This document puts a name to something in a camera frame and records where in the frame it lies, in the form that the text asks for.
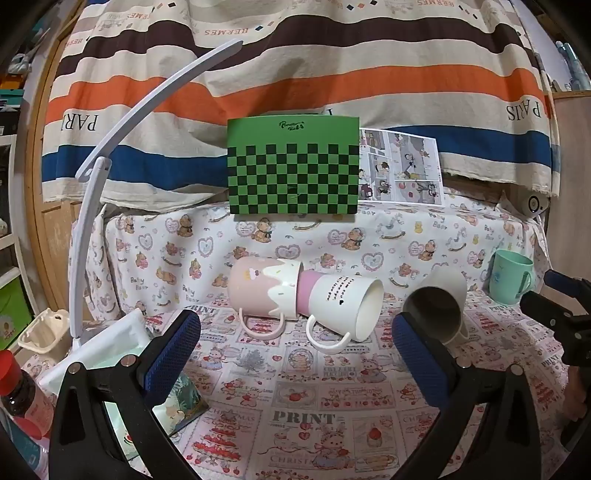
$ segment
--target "blue stripe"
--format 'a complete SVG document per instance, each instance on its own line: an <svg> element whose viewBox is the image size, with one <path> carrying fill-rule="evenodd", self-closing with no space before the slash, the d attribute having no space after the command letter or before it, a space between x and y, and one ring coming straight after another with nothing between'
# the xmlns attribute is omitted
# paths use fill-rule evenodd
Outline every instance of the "blue stripe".
<svg viewBox="0 0 591 480"><path fill-rule="evenodd" d="M43 155L42 181L73 178L93 147L61 145L56 153ZM129 183L149 183L163 190L175 190L201 183L228 186L228 162L223 157L172 158L118 145L110 155L109 178Z"/></svg>
<svg viewBox="0 0 591 480"><path fill-rule="evenodd" d="M440 152L468 155L507 163L538 163L560 171L558 151L550 148L548 136L538 131L521 135L497 130L445 125L396 127L390 130L437 139ZM43 156L41 178L50 181L73 178L92 147L61 145L56 153ZM196 183L216 187L228 185L226 156L175 158L144 153L119 145L111 154L109 178L128 183L149 183L163 190L175 190Z"/></svg>
<svg viewBox="0 0 591 480"><path fill-rule="evenodd" d="M417 125L389 130L433 137L440 152L509 163L539 163L553 170L559 168L552 162L550 139L535 130L519 135L452 125Z"/></svg>

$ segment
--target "red bottle cap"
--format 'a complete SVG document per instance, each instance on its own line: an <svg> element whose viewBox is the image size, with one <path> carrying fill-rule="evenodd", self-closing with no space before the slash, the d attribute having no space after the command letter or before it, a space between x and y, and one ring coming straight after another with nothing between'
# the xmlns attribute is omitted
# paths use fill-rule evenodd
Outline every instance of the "red bottle cap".
<svg viewBox="0 0 591 480"><path fill-rule="evenodd" d="M10 350L0 352L0 396L8 395L21 381L21 367Z"/></svg>

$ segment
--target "metal screw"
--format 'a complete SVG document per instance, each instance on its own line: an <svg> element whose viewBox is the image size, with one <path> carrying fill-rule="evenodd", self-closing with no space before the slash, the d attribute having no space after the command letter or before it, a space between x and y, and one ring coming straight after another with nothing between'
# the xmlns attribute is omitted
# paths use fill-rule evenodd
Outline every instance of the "metal screw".
<svg viewBox="0 0 591 480"><path fill-rule="evenodd" d="M466 356L462 355L456 358L457 366L461 368L468 368L472 366L472 361Z"/></svg>
<svg viewBox="0 0 591 480"><path fill-rule="evenodd" d="M513 375L523 375L523 369L517 364L511 365L509 369Z"/></svg>
<svg viewBox="0 0 591 480"><path fill-rule="evenodd" d="M123 365L124 367L131 367L131 365L133 365L135 363L135 360L137 359L137 357L135 355L125 355L122 359L121 359L121 365Z"/></svg>
<svg viewBox="0 0 591 480"><path fill-rule="evenodd" d="M76 373L78 370L80 370L80 367L81 367L81 366L82 366L82 364L81 364L80 362L74 362L73 364L71 364L71 365L68 367L68 371L69 371L71 374L75 374L75 373Z"/></svg>

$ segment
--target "striped curtain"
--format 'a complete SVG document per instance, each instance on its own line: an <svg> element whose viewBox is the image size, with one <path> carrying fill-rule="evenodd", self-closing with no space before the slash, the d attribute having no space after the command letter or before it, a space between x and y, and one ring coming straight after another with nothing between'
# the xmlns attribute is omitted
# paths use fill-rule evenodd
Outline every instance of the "striped curtain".
<svg viewBox="0 0 591 480"><path fill-rule="evenodd" d="M89 0L61 58L43 144L46 201L144 95L230 38L111 155L103 201L165 212L226 187L228 119L312 112L434 137L443 171L558 194L548 81L508 0Z"/></svg>

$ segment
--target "white lamp arm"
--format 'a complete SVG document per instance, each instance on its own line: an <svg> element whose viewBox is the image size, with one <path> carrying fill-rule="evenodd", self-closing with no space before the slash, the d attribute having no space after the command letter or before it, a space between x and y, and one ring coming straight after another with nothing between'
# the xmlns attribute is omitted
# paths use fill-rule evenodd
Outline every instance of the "white lamp arm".
<svg viewBox="0 0 591 480"><path fill-rule="evenodd" d="M78 181L81 183L88 182L88 185L86 186L86 191L82 199L78 223L72 232L72 264L69 268L69 308L70 333L72 334L74 348L84 344L87 340L82 326L86 257L88 255L92 224L96 212L99 209L100 197L111 169L109 155L129 132L166 98L198 75L201 75L221 61L234 55L241 48L242 40L230 40L224 43L224 45L199 57L163 81L117 122L92 152L90 152L76 172Z"/></svg>
<svg viewBox="0 0 591 480"><path fill-rule="evenodd" d="M121 120L105 135L98 145L86 157L76 172L79 182L90 179L90 172L98 157L108 157L113 149L140 123L152 110L186 83L215 67L218 63L228 59L242 48L242 40L230 40L224 45L213 49L179 70L170 78L163 81L148 95L142 98L127 112Z"/></svg>

